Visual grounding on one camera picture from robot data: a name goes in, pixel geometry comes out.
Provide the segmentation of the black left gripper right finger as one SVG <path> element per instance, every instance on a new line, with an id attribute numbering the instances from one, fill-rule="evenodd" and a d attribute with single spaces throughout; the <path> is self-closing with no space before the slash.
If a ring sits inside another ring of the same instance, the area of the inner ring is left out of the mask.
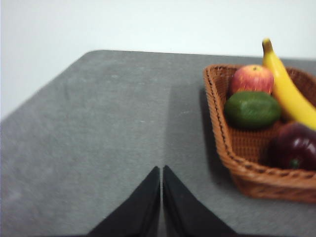
<path id="1" fill-rule="evenodd" d="M 163 204 L 181 237 L 221 237 L 236 232 L 205 207 L 169 166 L 163 168 Z"/>

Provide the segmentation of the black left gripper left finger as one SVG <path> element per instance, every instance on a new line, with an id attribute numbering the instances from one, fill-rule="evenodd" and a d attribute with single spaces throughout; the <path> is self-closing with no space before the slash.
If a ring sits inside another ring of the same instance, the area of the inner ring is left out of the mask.
<path id="1" fill-rule="evenodd" d="M 160 169 L 155 166 L 133 193 L 87 235 L 147 237 L 157 229 L 160 213 Z"/>

